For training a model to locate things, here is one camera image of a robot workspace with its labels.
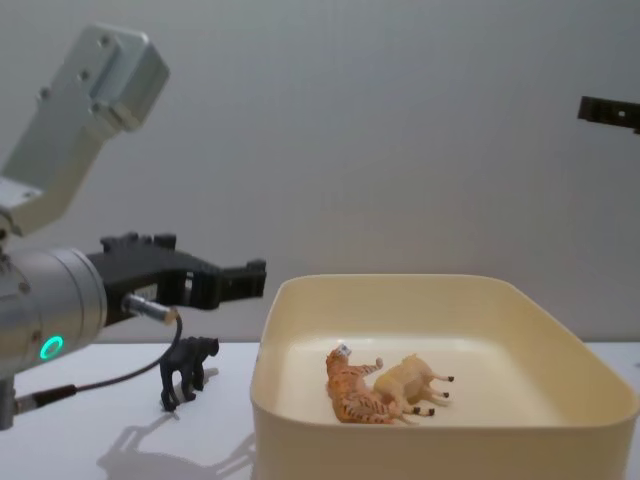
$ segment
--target plastic tray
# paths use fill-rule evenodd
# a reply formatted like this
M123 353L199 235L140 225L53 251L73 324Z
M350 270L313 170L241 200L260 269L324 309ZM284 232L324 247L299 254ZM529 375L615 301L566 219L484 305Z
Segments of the plastic tray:
M341 424L325 358L381 372L417 353L453 383L417 426ZM623 480L633 389L508 283L467 275L322 275L285 283L251 385L258 480Z

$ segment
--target white wall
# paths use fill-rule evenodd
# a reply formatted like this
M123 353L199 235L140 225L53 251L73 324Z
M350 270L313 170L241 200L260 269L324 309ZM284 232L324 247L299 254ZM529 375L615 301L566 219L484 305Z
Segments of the white wall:
M582 95L640 101L639 19L613 0L2 0L1 158L87 23L146 31L172 68L64 220L13 247L168 230L221 265L265 257L266 298L189 312L191 334L258 338L302 274L465 272L583 338L640 339L640 137L576 119Z

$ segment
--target black bear figurine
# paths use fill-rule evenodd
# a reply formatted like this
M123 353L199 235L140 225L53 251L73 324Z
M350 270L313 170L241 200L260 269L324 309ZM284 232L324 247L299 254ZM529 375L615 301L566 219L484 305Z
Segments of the black bear figurine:
M204 368L207 357L215 357L220 346L217 338L189 337L178 342L173 351L160 362L162 376L162 405L167 412L173 412L180 403L173 389L173 372L182 376L181 389L187 402L195 400L196 394L190 390L204 389Z

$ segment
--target cable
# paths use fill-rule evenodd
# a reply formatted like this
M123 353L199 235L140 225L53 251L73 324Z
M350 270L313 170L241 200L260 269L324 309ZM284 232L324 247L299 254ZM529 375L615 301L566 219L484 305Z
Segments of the cable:
M63 400L65 398L69 398L74 396L79 392L86 392L89 390L95 390L97 388L108 387L110 385L115 385L117 383L125 382L130 380L138 375L142 375L145 372L148 372L152 368L158 366L162 360L167 358L173 350L178 345L180 338L182 337L182 317L180 315L176 316L176 333L173 336L173 341L171 345L164 351L164 353L158 357L154 362L135 370L126 375L122 375L120 377L111 378L108 380L103 380L101 382L89 383L87 385L81 385L79 387L75 385L63 385L61 387L55 387L48 390L42 390L39 392L34 392L29 395L25 395L23 397L17 398L15 400L15 413L21 414L25 412L29 412L31 410L35 410L37 408L44 407L45 405L49 405L50 403L57 402L59 400Z

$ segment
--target orange tiger toy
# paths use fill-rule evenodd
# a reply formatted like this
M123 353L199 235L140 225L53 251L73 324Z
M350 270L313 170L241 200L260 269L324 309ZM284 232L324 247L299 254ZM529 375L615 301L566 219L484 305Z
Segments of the orange tiger toy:
M402 410L394 402L385 405L364 383L363 377L382 368L382 359L375 365L349 365L349 350L339 345L327 356L327 393L333 411L342 423L393 424L403 420Z

